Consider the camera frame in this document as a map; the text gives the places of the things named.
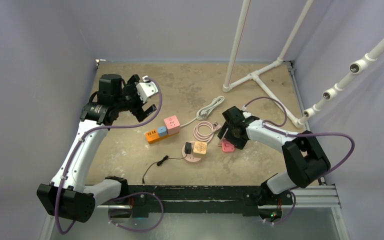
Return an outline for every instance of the white pipe frame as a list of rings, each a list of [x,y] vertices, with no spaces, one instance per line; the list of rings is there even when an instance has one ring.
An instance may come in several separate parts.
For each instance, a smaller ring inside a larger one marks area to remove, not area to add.
[[[324,91],[321,100],[312,107],[303,111],[303,117],[298,119],[297,124],[303,126],[312,116],[320,112],[324,106],[334,99],[339,92],[342,92],[345,87],[351,83],[359,74],[364,72],[372,63],[374,63],[379,55],[384,52],[384,38],[360,60],[352,62],[349,65],[349,73],[345,75],[341,81],[336,83],[332,88]]]
[[[284,61],[284,56],[285,56],[286,52],[288,51],[295,35],[297,34],[298,29],[300,28],[301,24],[303,23],[304,18],[306,17],[311,5],[313,4],[313,1],[314,0],[307,0],[307,2],[305,3],[305,6],[302,9],[302,12],[298,17],[298,20],[296,21],[295,26],[293,26],[292,32],[290,33],[288,39],[286,40],[286,43],[283,46],[283,49],[280,52],[279,57],[274,62],[272,62],[271,64],[269,64],[269,65],[267,65],[267,66],[265,66],[259,70],[253,71],[250,74],[248,74],[247,76],[245,76],[245,77],[233,82],[232,84],[230,84],[230,80],[231,80],[231,76],[232,76],[232,70],[233,70],[233,66],[235,64],[235,58],[236,58],[236,54],[237,54],[238,48],[239,48],[239,42],[241,39],[242,31],[243,31],[244,25],[245,25],[246,15],[247,15],[248,9],[250,7],[250,2],[251,2],[250,0],[244,0],[243,1],[242,10],[240,11],[240,16],[239,16],[239,22],[238,22],[237,28],[236,28],[236,35],[235,35],[234,41],[233,41],[233,48],[232,48],[232,51],[230,54],[229,65],[227,67],[226,78],[224,80],[224,84],[223,84],[223,88],[222,88],[223,92],[227,93],[230,90],[232,90],[234,87],[236,87],[236,86],[238,86],[238,85],[240,85],[240,84],[242,84],[248,80],[254,80],[264,90],[264,92],[269,97],[276,99],[280,102],[280,100],[276,97],[276,95],[263,83],[263,81],[260,79],[259,76],[262,73],[265,73],[265,72],[269,71],[270,69],[276,68],[282,64],[282,62]],[[292,121],[292,123],[295,125],[295,127],[297,127],[297,128],[302,127],[303,124],[299,124],[298,118],[295,117],[292,114],[292,112],[286,108],[285,105],[283,105],[283,106],[286,109],[287,117]]]

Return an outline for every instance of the table surface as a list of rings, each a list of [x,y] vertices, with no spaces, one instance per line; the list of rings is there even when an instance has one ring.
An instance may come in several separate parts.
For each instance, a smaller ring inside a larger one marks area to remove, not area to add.
[[[232,80],[264,67],[265,64],[235,64]],[[222,91],[227,64],[217,63],[101,63],[96,73],[92,92],[98,90],[98,81],[103,74],[119,74],[126,81],[133,75],[148,75],[155,79],[163,93],[162,109],[149,124],[132,129],[112,129],[102,141],[90,167],[86,183],[101,182],[107,176],[118,176],[128,180],[130,185],[142,184],[142,175],[148,166],[165,155],[180,158],[185,142],[194,141],[193,129],[199,121],[181,129],[179,134],[154,144],[148,144],[145,132],[164,126],[164,118],[176,115],[180,124],[192,120],[197,111],[208,105],[213,98],[225,96],[224,102],[208,117],[209,122],[224,123],[222,112],[232,106],[241,108],[249,100],[267,96],[254,82],[248,81],[228,93]],[[286,65],[263,73],[260,78],[295,115],[301,116],[291,76]],[[154,96],[144,109],[155,104]],[[276,123],[283,121],[283,112],[270,100],[253,102],[248,111],[261,119]],[[113,125],[137,124],[129,112],[121,112]],[[288,119],[283,127],[288,131],[302,132]],[[200,131],[207,133],[205,127]],[[259,142],[248,141],[243,150],[224,153],[215,136],[209,143],[207,154],[198,164],[180,159],[171,159],[161,167],[152,166],[145,177],[149,185],[260,185],[276,173],[285,171],[283,155]]]

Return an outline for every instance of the gray wall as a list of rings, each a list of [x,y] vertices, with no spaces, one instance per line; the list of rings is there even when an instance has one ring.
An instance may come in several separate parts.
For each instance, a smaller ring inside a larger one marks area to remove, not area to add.
[[[64,1],[0,1],[0,239],[38,239],[36,197],[64,160],[94,58]]]
[[[241,0],[70,0],[87,44],[116,61],[228,61]],[[239,61],[272,62],[306,0],[251,1]],[[294,60],[331,0],[314,1],[285,59]]]
[[[384,1],[335,0],[296,59],[304,107],[320,100],[384,37]],[[328,176],[336,184],[351,239],[384,239],[384,53],[310,121],[314,132],[344,132],[356,142],[351,158]],[[332,163],[349,149],[321,139]]]

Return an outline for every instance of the yellow cube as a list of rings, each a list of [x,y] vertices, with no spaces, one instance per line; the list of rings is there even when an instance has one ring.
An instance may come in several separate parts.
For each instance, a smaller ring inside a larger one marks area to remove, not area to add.
[[[203,141],[195,141],[193,144],[192,156],[194,158],[203,158],[207,153],[207,143]]]

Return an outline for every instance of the pink plug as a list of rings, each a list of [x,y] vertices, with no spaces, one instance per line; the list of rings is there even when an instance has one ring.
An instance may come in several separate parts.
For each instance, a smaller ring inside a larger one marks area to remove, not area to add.
[[[221,140],[221,150],[225,153],[233,153],[235,151],[235,145],[223,139]]]

